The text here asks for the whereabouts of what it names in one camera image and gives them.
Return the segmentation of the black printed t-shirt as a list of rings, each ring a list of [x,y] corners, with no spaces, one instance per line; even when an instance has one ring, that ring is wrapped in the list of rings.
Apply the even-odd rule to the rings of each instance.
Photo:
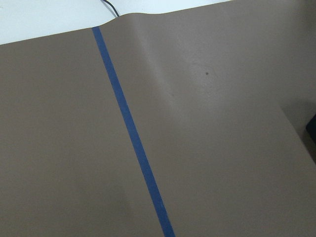
[[[314,115],[311,120],[306,125],[306,131],[310,138],[316,144],[316,115]]]

